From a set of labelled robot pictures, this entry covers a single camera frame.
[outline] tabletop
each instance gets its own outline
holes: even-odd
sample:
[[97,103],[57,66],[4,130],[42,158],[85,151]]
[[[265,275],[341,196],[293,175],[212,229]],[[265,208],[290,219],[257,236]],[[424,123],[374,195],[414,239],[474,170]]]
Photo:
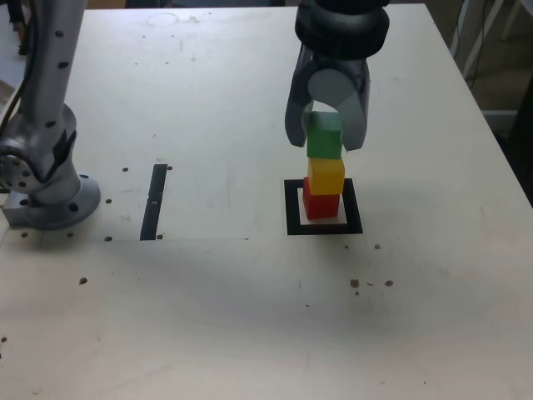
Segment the tabletop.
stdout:
[[363,234],[318,236],[287,235],[295,8],[86,12],[66,103],[102,202],[0,219],[2,400],[533,397],[531,206],[426,7],[386,10],[343,154]]

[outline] red block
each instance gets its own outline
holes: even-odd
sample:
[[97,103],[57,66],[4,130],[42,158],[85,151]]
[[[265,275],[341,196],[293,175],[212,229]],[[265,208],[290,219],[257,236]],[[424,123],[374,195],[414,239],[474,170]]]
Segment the red block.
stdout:
[[307,219],[334,218],[339,213],[340,194],[313,196],[309,188],[309,180],[303,178],[303,205]]

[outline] stacked blocks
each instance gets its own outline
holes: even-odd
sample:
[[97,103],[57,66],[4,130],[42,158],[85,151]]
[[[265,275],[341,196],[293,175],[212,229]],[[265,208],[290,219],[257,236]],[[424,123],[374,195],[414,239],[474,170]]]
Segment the stacked blocks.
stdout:
[[303,204],[307,219],[333,218],[344,188],[341,119],[336,112],[313,112],[307,133],[307,177]]

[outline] green block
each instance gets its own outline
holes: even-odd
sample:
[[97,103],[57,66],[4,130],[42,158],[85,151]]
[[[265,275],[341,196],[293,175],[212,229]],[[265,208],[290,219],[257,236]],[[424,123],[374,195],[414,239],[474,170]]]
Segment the green block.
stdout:
[[309,158],[341,159],[341,118],[336,112],[313,111],[307,129]]

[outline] black tape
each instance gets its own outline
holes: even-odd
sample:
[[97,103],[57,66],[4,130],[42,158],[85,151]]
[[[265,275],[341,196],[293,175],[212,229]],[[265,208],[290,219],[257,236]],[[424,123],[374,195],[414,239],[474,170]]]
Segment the black tape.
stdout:
[[351,179],[344,180],[342,191],[346,223],[337,224],[301,225],[298,189],[303,188],[303,179],[287,179],[284,184],[287,235],[352,235],[363,233],[356,192]]
[[159,222],[159,212],[161,210],[166,177],[167,165],[154,164],[152,180],[148,189],[147,206],[144,209],[144,218],[142,219],[140,240],[156,240],[157,223]]

